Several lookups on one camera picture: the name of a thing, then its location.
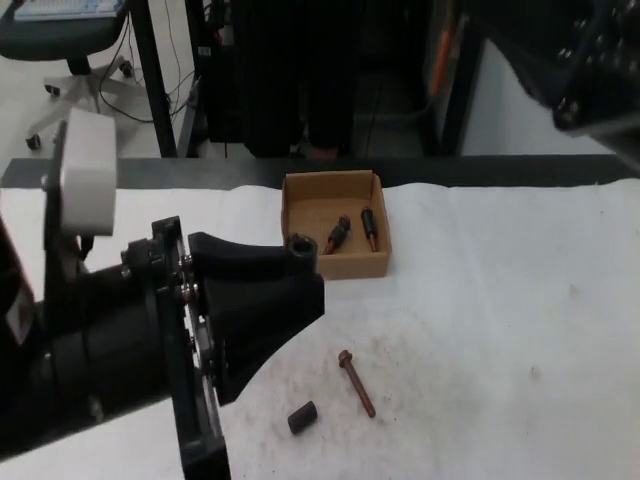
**keyboard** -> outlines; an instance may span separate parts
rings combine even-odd
[[[124,0],[25,0],[14,20],[40,22],[115,17]]]

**white wall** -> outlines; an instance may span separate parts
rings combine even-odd
[[[571,138],[555,130],[551,113],[527,96],[496,46],[486,42],[462,154],[553,153],[609,151],[590,138]]]

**cable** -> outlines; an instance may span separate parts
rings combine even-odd
[[[193,75],[194,73],[196,73],[196,71],[195,71],[195,70],[191,70],[189,73],[187,73],[187,75],[185,75],[185,77],[184,77],[182,80],[180,80],[180,83],[179,83],[178,85],[176,85],[176,86],[175,86],[175,88],[174,88],[173,90],[171,90],[169,93],[167,93],[167,95],[173,95],[173,93],[174,93],[177,89],[179,89],[179,88],[180,88],[180,86],[181,86],[184,82],[186,82],[186,81],[189,79],[189,77],[191,77],[191,75]]]
[[[127,38],[127,34],[129,33],[129,29],[131,28],[131,20],[130,17],[127,17],[127,24],[124,27],[124,34],[122,35],[122,40],[120,40],[120,43],[118,44],[118,48],[116,49],[116,53],[113,56],[113,59],[111,59],[111,63],[109,64],[109,66],[107,67],[107,69],[104,72],[104,75],[102,75],[102,78],[100,79],[100,84],[98,85],[98,93],[100,94],[100,98],[102,99],[102,101],[107,104],[107,106],[109,106],[112,110],[115,110],[116,112],[124,115],[127,118],[130,118],[132,120],[135,120],[137,122],[140,123],[153,123],[153,120],[143,120],[141,118],[137,118],[134,117],[133,115],[129,115],[127,112],[120,110],[119,108],[115,107],[114,105],[111,105],[106,98],[104,98],[104,95],[102,94],[102,85],[104,84],[104,81],[106,80],[108,74],[109,74],[109,70],[111,70],[111,67],[113,67],[113,64],[115,63],[116,59],[118,58],[118,54],[120,53],[120,50],[122,49],[122,45],[124,44],[125,39]]]
[[[369,125],[369,133],[367,134],[367,146],[364,151],[364,158],[369,158],[369,144],[371,143],[371,133],[373,132],[373,126],[376,123],[376,114],[378,113],[378,107],[380,106],[380,97],[382,97],[382,84],[383,82],[380,82],[380,86],[378,87],[378,96],[373,107],[373,114],[371,115],[371,124]]]
[[[174,54],[176,56],[176,61],[178,63],[178,74],[180,75],[182,72],[180,71],[180,62],[178,60],[178,54],[176,52],[176,48],[175,48],[175,44],[173,43],[173,36],[172,34],[170,34],[171,36],[171,43],[173,45],[173,51]],[[118,44],[118,48],[116,49],[116,53],[114,54],[113,58],[111,59],[111,63],[109,63],[109,66],[107,67],[107,70],[105,71],[105,74],[102,76],[102,78],[100,79],[100,84],[98,85],[98,93],[100,94],[100,98],[102,99],[102,101],[112,110],[118,112],[121,115],[124,115],[127,118],[130,118],[131,120],[135,120],[136,122],[139,123],[144,123],[144,124],[150,124],[150,123],[154,123],[153,120],[147,120],[147,119],[142,119],[142,118],[138,118],[135,117],[127,112],[125,112],[124,110],[119,109],[118,107],[116,107],[115,105],[112,105],[111,103],[109,103],[107,101],[107,99],[104,97],[103,93],[102,93],[102,86],[104,84],[104,81],[107,78],[107,73],[109,73],[109,70],[111,70],[111,67],[113,66],[113,64],[115,63],[116,59],[118,58],[118,54],[120,53],[120,50],[122,50],[122,46],[124,44],[125,39],[129,39],[129,53],[131,54],[131,66],[133,67],[134,70],[134,78],[135,78],[135,67],[134,67],[134,56],[133,56],[133,48],[131,46],[131,18],[127,17],[127,23],[124,27],[123,30],[123,35],[122,35],[122,39],[120,40],[120,43]],[[185,100],[185,102],[180,105],[178,107],[178,99],[180,98],[180,91],[179,88],[180,86],[189,78],[191,77],[191,75],[193,75],[195,73],[195,70],[190,72],[187,76],[185,76],[185,78],[181,79],[178,82],[178,85],[171,90],[171,92],[168,95],[173,94],[176,90],[178,90],[178,97],[176,98],[176,106],[173,110],[173,113],[171,113],[171,124],[173,125],[173,122],[176,118],[176,116],[178,115],[178,113],[180,113],[182,110],[184,110],[184,108],[189,104],[189,101],[191,100],[191,95],[193,93],[193,87],[189,90],[189,95],[187,96],[187,100]]]
[[[136,82],[136,85],[140,86],[140,82],[144,78],[144,74],[142,78],[138,80],[138,77],[136,76],[136,70],[138,70],[136,68],[136,57],[133,56],[133,47],[131,46],[131,31],[132,29],[129,28],[129,56],[131,58],[131,69],[133,70],[133,80]]]
[[[171,14],[169,13],[169,4],[167,0],[164,0],[164,9],[167,12],[167,22],[169,26],[169,38],[171,39],[171,47],[173,48],[173,55],[176,58],[176,64],[178,65],[178,95],[176,96],[175,107],[173,108],[173,118],[171,119],[171,125],[175,120],[175,115],[178,113],[178,104],[180,103],[180,83],[182,82],[180,79],[182,78],[182,70],[180,67],[180,59],[178,58],[178,52],[176,51],[176,44],[173,41],[173,31],[171,30]]]

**office chair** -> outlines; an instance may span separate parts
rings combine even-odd
[[[44,88],[56,100],[49,110],[31,125],[26,135],[31,150],[40,148],[38,135],[49,125],[67,117],[71,107],[88,100],[99,113],[99,89],[120,95],[125,91],[146,97],[146,89],[112,79],[121,71],[132,77],[131,63],[118,56],[110,65],[91,68],[88,56],[115,44],[128,15],[126,6],[115,18],[89,18],[45,22],[15,22],[16,2],[0,19],[0,55],[12,60],[42,62],[66,60],[71,71],[68,77],[44,79]]]

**orange strip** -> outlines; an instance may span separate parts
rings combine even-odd
[[[438,55],[436,63],[431,75],[431,83],[429,84],[429,96],[435,97],[440,93],[444,83],[447,67],[449,65],[449,55],[451,53],[451,37],[452,30],[446,30],[440,33],[440,42],[438,43]]]

